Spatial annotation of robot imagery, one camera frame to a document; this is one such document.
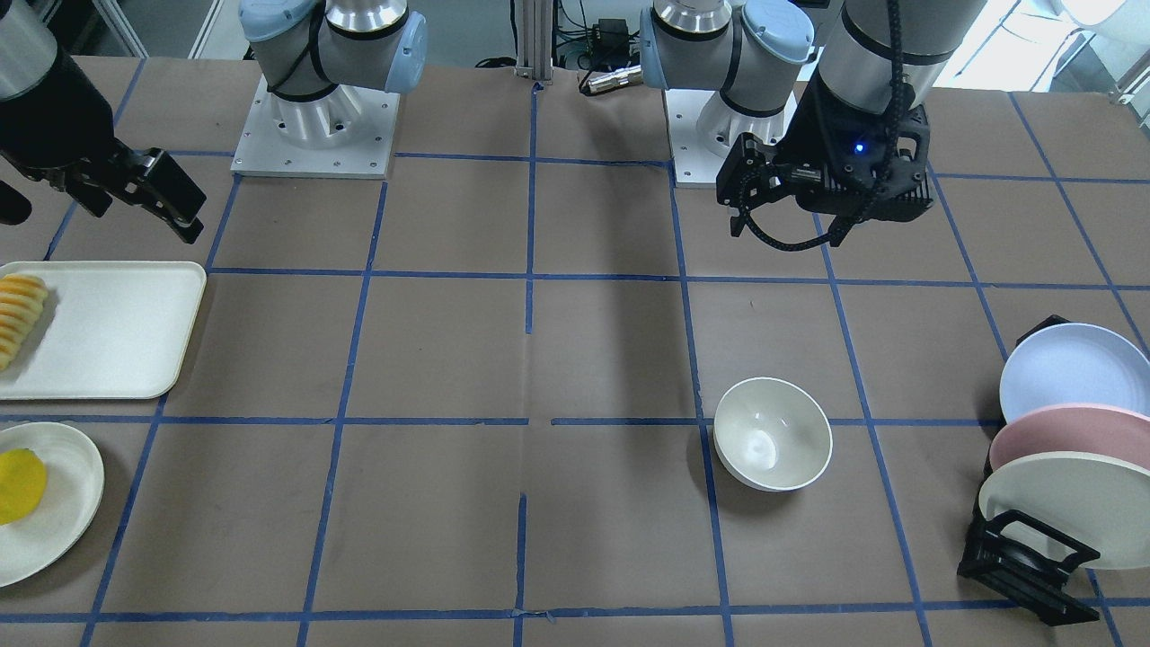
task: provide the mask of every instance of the gray floor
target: gray floor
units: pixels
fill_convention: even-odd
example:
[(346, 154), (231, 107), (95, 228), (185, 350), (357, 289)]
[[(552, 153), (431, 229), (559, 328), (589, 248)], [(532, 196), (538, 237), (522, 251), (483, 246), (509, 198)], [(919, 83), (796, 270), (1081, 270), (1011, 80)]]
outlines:
[[(82, 64), (120, 137), (175, 151), (207, 193), (206, 231), (182, 245), (24, 182), (37, 211), (0, 259), (190, 259), (208, 287), (163, 399), (0, 407), (74, 421), (108, 473), (79, 544), (0, 590), (0, 644), (1150, 636), (1150, 570), (1079, 572), (1104, 619), (1061, 629), (954, 575), (1012, 340), (1059, 313), (1145, 351), (1150, 141), (1125, 107), (940, 90), (938, 203), (788, 254), (673, 185), (649, 88), (435, 67), (386, 184), (252, 179), (229, 164), (254, 63)], [(819, 225), (790, 201), (757, 214)], [(713, 456), (715, 405), (751, 376), (831, 418), (811, 487), (751, 491)]]

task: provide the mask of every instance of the white bowl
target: white bowl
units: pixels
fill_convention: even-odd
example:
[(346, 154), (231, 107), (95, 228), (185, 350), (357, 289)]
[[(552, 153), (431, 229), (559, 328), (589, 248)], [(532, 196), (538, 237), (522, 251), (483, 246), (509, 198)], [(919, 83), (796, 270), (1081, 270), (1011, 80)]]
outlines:
[(1007, 423), (1052, 405), (1106, 405), (1150, 416), (1150, 362), (1125, 338), (1090, 323), (1059, 323), (1018, 345), (998, 401)]
[(727, 471), (766, 492), (811, 485), (830, 464), (834, 440), (822, 408), (795, 385), (751, 378), (715, 409), (715, 449)]

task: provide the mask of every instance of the white plate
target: white plate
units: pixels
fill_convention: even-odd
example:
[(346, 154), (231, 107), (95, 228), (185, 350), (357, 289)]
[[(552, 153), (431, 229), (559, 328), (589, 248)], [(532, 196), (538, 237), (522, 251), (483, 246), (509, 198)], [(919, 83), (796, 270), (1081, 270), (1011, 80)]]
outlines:
[(31, 577), (84, 534), (103, 496), (103, 462), (92, 440), (60, 423), (0, 432), (0, 453), (28, 448), (44, 461), (48, 485), (31, 515), (0, 526), (0, 586)]
[[(979, 509), (992, 519), (1020, 510), (1102, 554), (1091, 569), (1150, 567), (1150, 471), (1097, 454), (1050, 452), (1023, 456), (990, 475)], [(1051, 560), (1070, 550), (1021, 524), (1003, 532)]]
[(0, 372), (0, 400), (152, 399), (176, 384), (207, 276), (194, 262), (9, 262), (44, 279), (44, 314)]
[(1018, 345), (998, 400), (1007, 423), (1051, 405), (1109, 405), (1150, 415), (1150, 362), (1118, 333), (1060, 323)]

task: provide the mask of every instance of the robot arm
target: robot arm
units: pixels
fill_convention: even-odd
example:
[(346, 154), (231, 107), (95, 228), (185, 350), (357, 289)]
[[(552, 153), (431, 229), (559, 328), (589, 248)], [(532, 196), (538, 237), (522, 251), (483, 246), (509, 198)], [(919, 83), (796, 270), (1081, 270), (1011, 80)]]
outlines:
[[(735, 115), (730, 134), (742, 133), (715, 180), (719, 202), (737, 211), (733, 236), (750, 229), (785, 251), (837, 246), (859, 222), (906, 222), (933, 203), (922, 99), (984, 3), (918, 0), (899, 10), (897, 0), (846, 0), (781, 137), (777, 124), (757, 129), (754, 120), (781, 109), (812, 44), (810, 21), (784, 0), (747, 0), (734, 11), (727, 0), (654, 0), (643, 18), (643, 75), (659, 87), (719, 90)], [(720, 85), (722, 52), (730, 56)], [(789, 195), (835, 215), (827, 233), (789, 244), (756, 224), (751, 209)]]
[[(23, 0), (0, 0), (0, 154), (29, 179), (46, 179), (99, 217), (113, 198), (163, 219), (185, 242), (204, 230), (205, 195), (161, 148), (144, 153), (113, 132), (112, 108)], [(0, 183), (0, 221), (31, 205)]]

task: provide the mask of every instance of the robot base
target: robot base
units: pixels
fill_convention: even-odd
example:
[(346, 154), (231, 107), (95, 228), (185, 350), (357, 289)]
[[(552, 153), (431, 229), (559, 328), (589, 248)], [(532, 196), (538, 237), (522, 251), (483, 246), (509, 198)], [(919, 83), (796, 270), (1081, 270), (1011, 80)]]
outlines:
[(269, 114), (267, 80), (261, 77), (231, 160), (232, 172), (259, 177), (386, 179), (399, 94), (365, 87), (354, 91), (363, 105), (363, 114), (354, 123), (354, 132), (347, 132), (351, 136), (347, 143), (334, 148), (302, 148), (278, 132)]
[[(713, 90), (667, 90), (664, 92), (667, 108), (667, 133), (670, 136), (670, 152), (675, 160), (675, 184), (687, 188), (711, 188), (715, 185), (715, 176), (719, 168), (727, 159), (726, 152), (730, 149), (730, 141), (734, 141), (741, 132), (730, 132), (727, 144), (718, 144), (710, 140), (710, 130), (722, 129), (722, 124), (699, 124), (703, 108), (714, 95)], [(760, 123), (767, 122), (769, 132), (756, 132), (764, 141), (772, 138), (782, 139), (787, 132), (787, 125), (797, 107), (795, 95), (787, 98), (787, 106), (776, 117), (767, 117)], [(721, 147), (723, 154), (715, 154), (712, 148)]]

